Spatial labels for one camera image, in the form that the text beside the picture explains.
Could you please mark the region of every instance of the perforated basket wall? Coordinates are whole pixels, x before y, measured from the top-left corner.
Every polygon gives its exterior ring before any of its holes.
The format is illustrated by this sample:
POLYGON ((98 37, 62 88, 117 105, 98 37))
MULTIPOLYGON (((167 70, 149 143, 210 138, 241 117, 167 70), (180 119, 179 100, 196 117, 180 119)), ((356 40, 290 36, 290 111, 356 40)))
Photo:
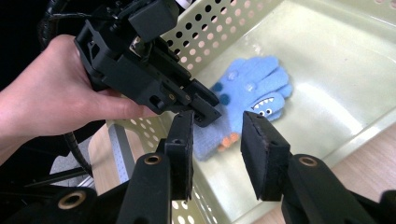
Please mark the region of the perforated basket wall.
POLYGON ((197 74, 255 26, 281 1, 201 0, 186 10, 177 27, 163 35, 180 63, 197 74))

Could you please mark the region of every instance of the black plastic part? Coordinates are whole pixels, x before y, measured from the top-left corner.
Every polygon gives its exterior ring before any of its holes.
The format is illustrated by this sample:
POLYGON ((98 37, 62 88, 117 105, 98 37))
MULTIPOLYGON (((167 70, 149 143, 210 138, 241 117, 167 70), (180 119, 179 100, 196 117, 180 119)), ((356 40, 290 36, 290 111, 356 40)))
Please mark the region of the black plastic part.
POLYGON ((323 161, 295 155, 288 176, 310 223, 375 223, 323 161))
POLYGON ((170 223, 170 162, 161 153, 140 157, 129 181, 117 224, 170 223))
POLYGON ((280 201, 290 144, 268 119, 245 111, 241 152, 257 199, 280 201))
POLYGON ((67 188, 43 205, 39 211, 30 214, 34 216, 30 223, 89 223, 88 214, 94 208, 96 198, 93 189, 67 188))
POLYGON ((149 42, 173 29, 178 13, 175 0, 155 0, 132 14, 128 21, 143 41, 149 42))
MULTIPOLYGON (((131 7, 124 11, 134 13, 131 7)), ((100 7, 93 15, 108 15, 108 10, 100 7)), ((177 63, 177 56, 166 43, 160 37, 140 43, 139 36, 128 21, 86 21, 75 42, 93 89, 110 87, 157 114, 193 110, 195 123, 201 127, 219 118, 221 114, 214 108, 219 103, 217 97, 198 81, 190 80, 191 74, 177 63), (148 49, 131 49, 134 40, 148 49)))
POLYGON ((87 172, 82 168, 74 168, 71 170, 61 171, 59 173, 47 175, 45 177, 35 179, 35 181, 31 184, 25 185, 26 188, 37 188, 42 187, 50 184, 54 184, 59 181, 63 181, 66 179, 74 178, 77 176, 86 175, 87 172))
POLYGON ((192 124, 192 111, 176 115, 164 143, 164 153, 171 162, 172 200, 191 199, 192 124))
POLYGON ((384 223, 396 223, 396 190, 385 191, 381 196, 379 207, 385 218, 384 223))

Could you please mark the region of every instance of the cartoon face on glove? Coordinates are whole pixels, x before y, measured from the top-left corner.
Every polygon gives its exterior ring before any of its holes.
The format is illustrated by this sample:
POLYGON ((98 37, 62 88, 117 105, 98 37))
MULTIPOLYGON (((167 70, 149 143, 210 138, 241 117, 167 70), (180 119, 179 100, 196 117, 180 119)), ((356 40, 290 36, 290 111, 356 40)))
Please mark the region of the cartoon face on glove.
POLYGON ((269 120, 278 119, 291 93, 289 77, 275 57, 238 59, 212 87, 233 132, 242 132, 242 113, 251 111, 269 120))

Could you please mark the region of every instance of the screw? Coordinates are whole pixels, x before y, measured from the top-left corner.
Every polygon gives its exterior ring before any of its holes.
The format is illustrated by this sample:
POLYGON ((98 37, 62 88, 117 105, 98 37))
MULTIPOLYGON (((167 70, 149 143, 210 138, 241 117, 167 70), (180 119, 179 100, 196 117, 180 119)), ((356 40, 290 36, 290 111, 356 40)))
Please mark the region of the screw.
POLYGON ((318 165, 318 162, 310 157, 300 157, 298 159, 298 161, 306 166, 317 166, 318 165))

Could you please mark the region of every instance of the bolt hole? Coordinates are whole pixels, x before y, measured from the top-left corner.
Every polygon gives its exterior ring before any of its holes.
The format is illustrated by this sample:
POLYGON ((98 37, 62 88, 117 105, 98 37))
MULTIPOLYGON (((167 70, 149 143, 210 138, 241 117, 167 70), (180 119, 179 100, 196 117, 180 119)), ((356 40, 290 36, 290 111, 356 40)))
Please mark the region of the bolt hole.
POLYGON ((62 197, 58 202, 58 207, 63 210, 72 209, 83 203, 85 198, 86 193, 82 190, 77 190, 62 197))
POLYGON ((157 155, 153 155, 150 157, 145 158, 145 164, 147 165, 155 165, 158 164, 161 161, 161 157, 157 155))
POLYGON ((300 157, 299 162, 306 166, 317 166, 318 162, 310 157, 300 157))
POLYGON ((183 143, 183 141, 180 140, 180 139, 174 139, 174 140, 172 140, 172 142, 175 143, 175 144, 182 144, 183 143))

